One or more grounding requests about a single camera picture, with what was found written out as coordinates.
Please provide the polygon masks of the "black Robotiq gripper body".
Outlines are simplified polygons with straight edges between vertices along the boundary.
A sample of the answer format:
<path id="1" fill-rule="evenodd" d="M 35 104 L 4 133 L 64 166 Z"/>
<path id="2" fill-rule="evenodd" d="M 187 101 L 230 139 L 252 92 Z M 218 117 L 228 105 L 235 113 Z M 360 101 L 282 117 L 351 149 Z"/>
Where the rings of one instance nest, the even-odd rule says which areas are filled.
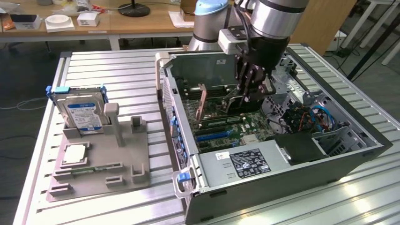
<path id="1" fill-rule="evenodd" d="M 251 47 L 247 43 L 236 44 L 239 58 L 236 59 L 236 70 L 242 71 L 244 63 L 256 65 L 272 71 L 282 59 L 291 38 L 274 39 L 268 37 L 255 37 L 251 39 Z"/>

